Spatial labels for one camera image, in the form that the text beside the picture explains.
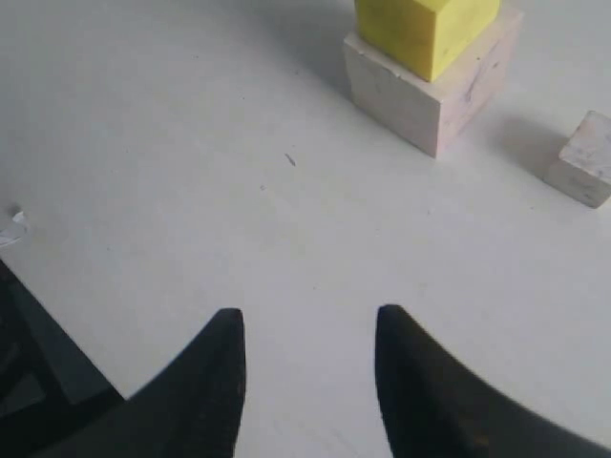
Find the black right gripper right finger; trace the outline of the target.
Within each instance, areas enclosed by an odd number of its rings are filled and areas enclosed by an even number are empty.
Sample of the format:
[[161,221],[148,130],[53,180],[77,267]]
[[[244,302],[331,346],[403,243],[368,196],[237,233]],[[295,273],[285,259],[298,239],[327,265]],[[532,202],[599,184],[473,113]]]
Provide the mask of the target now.
[[378,308],[374,373],[395,457],[607,457],[477,377],[400,305]]

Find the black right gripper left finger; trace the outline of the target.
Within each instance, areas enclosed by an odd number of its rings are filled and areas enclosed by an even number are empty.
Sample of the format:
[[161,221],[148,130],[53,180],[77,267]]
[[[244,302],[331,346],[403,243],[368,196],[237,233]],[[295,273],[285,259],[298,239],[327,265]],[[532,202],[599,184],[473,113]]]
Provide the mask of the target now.
[[246,391],[242,311],[219,310],[122,405],[41,457],[232,457]]

